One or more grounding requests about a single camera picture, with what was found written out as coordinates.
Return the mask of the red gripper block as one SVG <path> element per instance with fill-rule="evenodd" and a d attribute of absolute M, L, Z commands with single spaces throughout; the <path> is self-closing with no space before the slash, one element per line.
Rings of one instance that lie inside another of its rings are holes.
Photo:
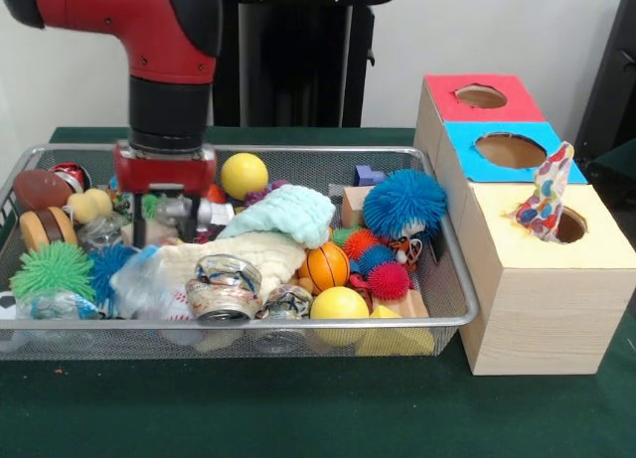
<path fill-rule="evenodd" d="M 143 195 L 151 192 L 176 192 L 188 196 L 184 198 L 183 240 L 193 242 L 197 238 L 200 197 L 207 194 L 217 170 L 217 156 L 210 145 L 191 153 L 161 154 L 135 149 L 127 141 L 120 140 L 114 145 L 113 161 L 119 189 L 134 194 L 134 247 L 145 245 Z"/>

